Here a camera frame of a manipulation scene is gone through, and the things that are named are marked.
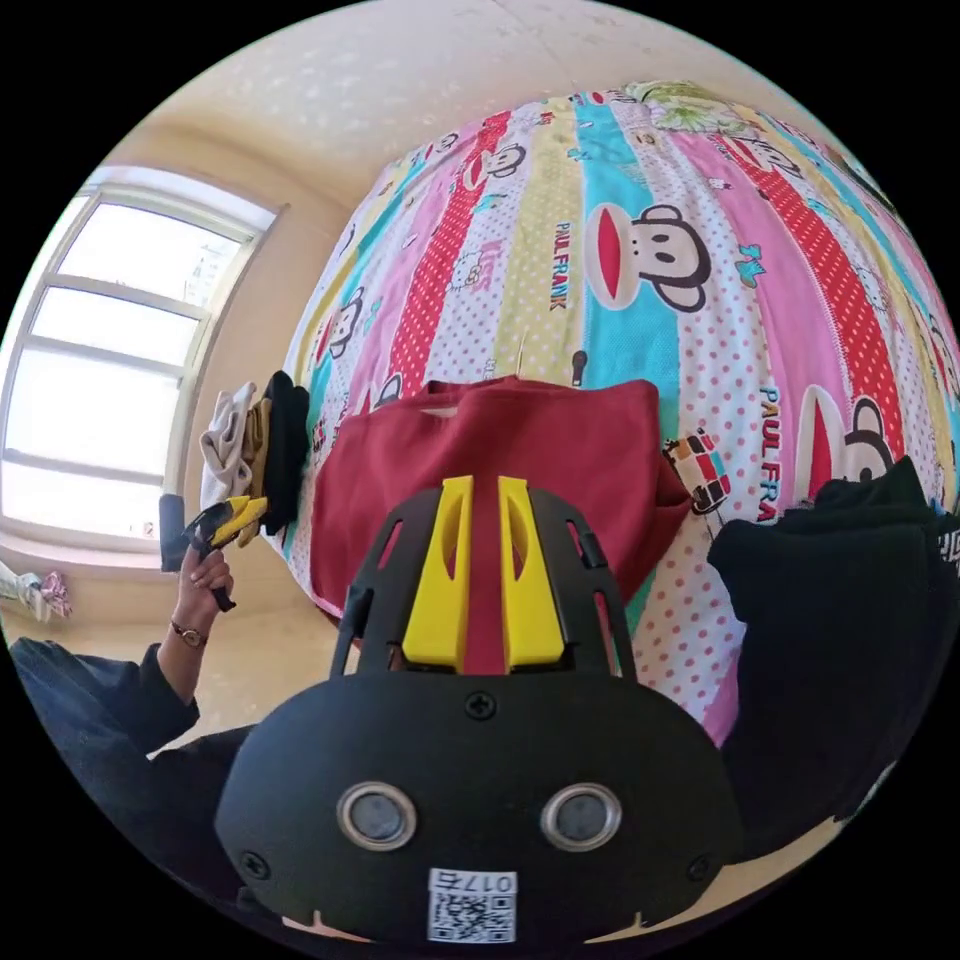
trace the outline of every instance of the wristwatch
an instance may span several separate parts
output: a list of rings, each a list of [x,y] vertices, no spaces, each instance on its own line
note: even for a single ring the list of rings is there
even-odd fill
[[[179,623],[170,621],[173,632],[188,646],[197,649],[206,644],[207,638],[199,631],[190,627],[181,627]]]

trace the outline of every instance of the black sleeve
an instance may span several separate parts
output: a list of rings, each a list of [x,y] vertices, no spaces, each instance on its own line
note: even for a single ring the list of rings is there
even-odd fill
[[[147,757],[199,716],[196,703],[185,705],[167,684],[157,648],[139,665],[78,656],[29,639],[18,640],[9,654],[53,745],[113,825],[158,867],[206,889],[233,883],[234,896],[236,877],[222,850],[216,856],[212,822],[192,815],[185,789],[194,783],[211,792],[193,776],[205,764],[194,769]]]

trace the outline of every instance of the wrist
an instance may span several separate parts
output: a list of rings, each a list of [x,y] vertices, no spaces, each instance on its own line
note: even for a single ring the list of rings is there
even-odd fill
[[[204,637],[210,636],[216,614],[202,613],[190,607],[177,604],[170,617],[171,621],[184,630],[196,630]]]

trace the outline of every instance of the window frame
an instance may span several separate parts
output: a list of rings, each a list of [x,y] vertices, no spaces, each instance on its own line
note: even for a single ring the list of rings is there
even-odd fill
[[[156,186],[156,181],[162,182],[164,173],[158,170],[143,170],[149,174],[149,186],[136,182],[129,182],[130,177],[123,173],[129,168],[119,169],[121,176],[110,176],[110,170],[97,171],[77,192],[73,199],[86,198],[86,202],[74,219],[66,226],[63,235],[55,244],[49,259],[41,266],[40,257],[45,250],[38,253],[38,260],[28,274],[20,298],[14,307],[11,316],[9,333],[13,335],[13,342],[9,351],[9,359],[5,368],[0,369],[2,383],[0,383],[0,462],[20,464],[27,467],[40,467],[62,473],[73,473],[82,476],[105,480],[132,480],[139,483],[152,483],[161,487],[164,492],[176,492],[182,495],[184,473],[188,455],[193,414],[196,409],[196,399],[200,376],[205,366],[208,351],[223,314],[234,295],[250,259],[255,254],[264,236],[272,225],[275,213],[257,208],[261,215],[269,217],[266,224],[253,225],[237,216],[226,213],[209,204],[197,200],[195,197],[184,198],[173,190]],[[172,182],[183,182],[187,178],[179,175],[167,175]],[[189,182],[197,193],[208,185],[196,178],[189,178]],[[212,193],[222,193],[218,188],[209,187]],[[247,207],[251,205],[241,198],[231,196],[230,199],[240,201]],[[79,237],[90,217],[101,203],[127,206],[160,216],[171,217],[192,226],[214,232],[222,237],[240,244],[240,248],[233,257],[223,276],[220,277],[216,289],[206,307],[195,307],[186,301],[173,300],[158,294],[150,293],[122,284],[101,280],[92,280],[87,277],[76,277],[58,274],[57,271],[67,256],[72,244]],[[187,350],[187,356],[182,366],[172,366],[153,360],[144,360],[138,357],[115,353],[99,347],[89,347],[69,343],[53,338],[42,337],[32,332],[37,312],[43,302],[47,290],[61,288],[78,290],[86,293],[112,296],[148,307],[155,307],[181,316],[187,316],[197,321],[193,339]],[[170,439],[167,446],[167,457],[163,475],[142,474],[126,470],[116,470],[106,467],[93,467],[86,464],[74,464],[68,461],[36,457],[7,447],[7,421],[10,412],[10,402],[13,387],[16,381],[20,358],[24,349],[58,352],[68,356],[81,357],[92,360],[102,360],[115,363],[127,369],[146,372],[162,373],[177,380],[177,403],[171,424]],[[51,546],[88,549],[107,553],[127,554],[155,554],[159,563],[160,543],[158,538],[125,537],[108,534],[90,533],[70,530],[46,524],[32,523],[24,520],[7,517],[3,513],[2,486],[0,486],[0,533],[6,533],[22,540],[39,542]]]

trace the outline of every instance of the window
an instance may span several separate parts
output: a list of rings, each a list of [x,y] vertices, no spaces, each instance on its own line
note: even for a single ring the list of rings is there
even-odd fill
[[[0,525],[156,551],[193,394],[273,214],[173,174],[104,168],[40,251],[0,348]]]

